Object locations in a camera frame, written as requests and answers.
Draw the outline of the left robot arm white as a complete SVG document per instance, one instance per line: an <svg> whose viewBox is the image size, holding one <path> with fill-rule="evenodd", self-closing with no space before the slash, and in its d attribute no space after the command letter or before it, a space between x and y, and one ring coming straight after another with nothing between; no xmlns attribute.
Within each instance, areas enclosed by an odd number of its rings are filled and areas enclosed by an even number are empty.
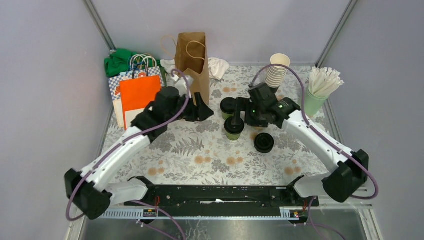
<svg viewBox="0 0 424 240"><path fill-rule="evenodd" d="M155 192L142 180L112 184L112 178L136 153L165 133L170 123L181 119L203 122L213 115L199 92L190 97L180 95L175 87L162 88L106 153L79 171L71 168L65 173L68 205L75 205L82 216L95 220L112 205L132 200L144 206L152 204Z"/></svg>

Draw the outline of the green paper cup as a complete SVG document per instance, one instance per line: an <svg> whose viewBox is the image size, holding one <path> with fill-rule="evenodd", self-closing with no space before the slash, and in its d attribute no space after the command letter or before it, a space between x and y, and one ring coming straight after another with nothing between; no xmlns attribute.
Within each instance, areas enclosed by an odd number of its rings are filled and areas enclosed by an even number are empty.
<svg viewBox="0 0 424 240"><path fill-rule="evenodd" d="M222 112L221 112L221 116L222 116L222 118L223 118L224 120L227 120L228 118L233 117L233 116L234 116L234 113L227 113L227 112L225 112L225 111L222 111Z"/></svg>
<svg viewBox="0 0 424 240"><path fill-rule="evenodd" d="M236 133L232 133L232 132L226 132L226 137L230 140L230 141L237 141L241 136L241 132L236 132Z"/></svg>

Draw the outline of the brown paper bag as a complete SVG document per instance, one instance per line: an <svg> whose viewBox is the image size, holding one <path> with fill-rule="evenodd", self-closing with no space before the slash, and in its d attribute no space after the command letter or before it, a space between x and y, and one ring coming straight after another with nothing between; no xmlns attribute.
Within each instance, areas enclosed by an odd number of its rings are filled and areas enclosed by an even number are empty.
<svg viewBox="0 0 424 240"><path fill-rule="evenodd" d="M164 46L165 39L171 39L175 54ZM177 39L165 35L160 39L162 50L175 60L175 67L186 76L194 79L190 91L200 93L206 105L210 103L210 75L208 63L207 37L205 32L182 32Z"/></svg>

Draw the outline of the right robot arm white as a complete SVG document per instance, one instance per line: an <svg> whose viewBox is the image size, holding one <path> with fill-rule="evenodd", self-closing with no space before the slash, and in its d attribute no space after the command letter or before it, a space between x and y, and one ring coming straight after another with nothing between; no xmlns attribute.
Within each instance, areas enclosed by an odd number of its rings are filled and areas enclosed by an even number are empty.
<svg viewBox="0 0 424 240"><path fill-rule="evenodd" d="M287 191L286 198L291 205L299 206L308 197L319 195L343 203L368 180L369 156L366 152L353 151L337 142L309 120L292 99L278 100L265 83L252 87L248 93L249 98L235 99L232 122L225 125L226 129L275 125L294 135L328 170L326 174L301 176L290 183L292 189Z"/></svg>

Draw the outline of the black cup lid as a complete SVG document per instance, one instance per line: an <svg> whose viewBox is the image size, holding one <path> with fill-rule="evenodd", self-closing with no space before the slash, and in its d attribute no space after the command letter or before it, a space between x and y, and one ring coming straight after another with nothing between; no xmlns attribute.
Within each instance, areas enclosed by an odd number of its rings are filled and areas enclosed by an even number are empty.
<svg viewBox="0 0 424 240"><path fill-rule="evenodd" d="M221 112L234 113L236 110L237 101L233 97L226 97L220 102Z"/></svg>
<svg viewBox="0 0 424 240"><path fill-rule="evenodd" d="M244 128L245 123L240 117L235 118L234 116L230 116L224 122L224 129L228 134L241 134Z"/></svg>

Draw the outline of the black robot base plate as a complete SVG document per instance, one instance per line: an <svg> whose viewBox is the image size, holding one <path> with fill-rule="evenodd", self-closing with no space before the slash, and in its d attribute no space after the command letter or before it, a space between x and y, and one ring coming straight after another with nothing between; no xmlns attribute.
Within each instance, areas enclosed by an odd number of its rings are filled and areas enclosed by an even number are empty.
<svg viewBox="0 0 424 240"><path fill-rule="evenodd" d="M318 200L302 198L294 187L242 185L166 185L153 184L145 177L147 193L141 202L166 211L167 209L246 209L289 207L306 210L309 204L317 207Z"/></svg>

